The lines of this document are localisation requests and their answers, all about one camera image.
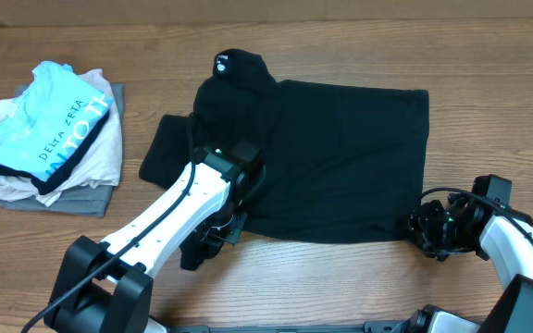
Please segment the black t-shirt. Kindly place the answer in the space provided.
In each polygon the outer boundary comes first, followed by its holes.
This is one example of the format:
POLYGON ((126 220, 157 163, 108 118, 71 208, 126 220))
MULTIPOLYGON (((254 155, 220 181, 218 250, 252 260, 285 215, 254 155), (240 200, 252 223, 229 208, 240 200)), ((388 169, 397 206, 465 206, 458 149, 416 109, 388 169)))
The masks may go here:
POLYGON ((429 94, 275 80, 260 55, 218 53, 198 89, 194 121, 164 116, 141 179, 172 186, 191 146, 247 142, 266 168, 244 200, 244 229, 287 241, 402 241, 420 204, 429 94))

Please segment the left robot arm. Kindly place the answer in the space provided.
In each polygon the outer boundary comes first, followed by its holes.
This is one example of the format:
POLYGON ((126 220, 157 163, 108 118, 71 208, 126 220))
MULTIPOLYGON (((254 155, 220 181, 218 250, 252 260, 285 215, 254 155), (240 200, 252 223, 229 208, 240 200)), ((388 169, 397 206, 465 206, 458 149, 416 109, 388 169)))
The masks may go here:
POLYGON ((241 141, 231 150, 195 149, 176 182, 127 226, 67 249, 44 323, 56 332, 164 332, 150 315, 153 285, 185 241, 216 253, 236 244, 242 203, 266 177, 260 151, 241 141))

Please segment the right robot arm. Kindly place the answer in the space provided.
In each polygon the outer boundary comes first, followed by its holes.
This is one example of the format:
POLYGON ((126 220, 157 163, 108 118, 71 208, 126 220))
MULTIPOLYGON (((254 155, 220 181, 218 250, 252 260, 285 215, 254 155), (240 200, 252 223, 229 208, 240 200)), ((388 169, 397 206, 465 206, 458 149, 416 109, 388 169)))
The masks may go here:
POLYGON ((427 258, 474 253, 492 262, 503 293, 480 323, 428 304, 394 327, 396 332, 533 332, 533 218, 510 205, 512 182, 475 178, 471 191, 447 189, 403 216, 399 224, 427 258))

